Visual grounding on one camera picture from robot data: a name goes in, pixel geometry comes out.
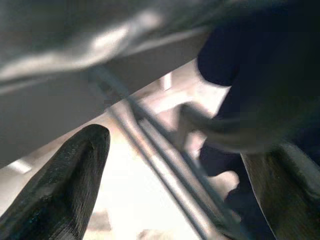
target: dark blue fabric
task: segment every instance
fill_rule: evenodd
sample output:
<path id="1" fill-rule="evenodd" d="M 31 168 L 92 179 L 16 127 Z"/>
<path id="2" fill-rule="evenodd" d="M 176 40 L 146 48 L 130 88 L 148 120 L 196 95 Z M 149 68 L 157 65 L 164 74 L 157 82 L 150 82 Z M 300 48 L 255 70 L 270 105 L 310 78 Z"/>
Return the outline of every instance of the dark blue fabric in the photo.
<path id="1" fill-rule="evenodd" d="M 198 55 L 197 66 L 205 80 L 231 86 L 215 118 L 236 116 L 250 104 L 259 102 L 259 93 L 268 85 L 259 82 L 262 69 L 275 60 L 280 44 L 285 46 L 284 43 L 299 34 L 297 31 L 305 29 L 301 9 L 300 2 L 266 9 L 213 31 Z M 291 139 L 318 165 L 319 136 L 320 114 L 316 114 L 309 126 L 297 129 L 296 136 Z M 241 216 L 241 222 L 256 239 L 275 239 L 256 201 L 241 156 L 205 143 L 199 160 L 208 176 L 225 171 L 237 173 L 239 185 L 228 194 L 226 203 Z"/>

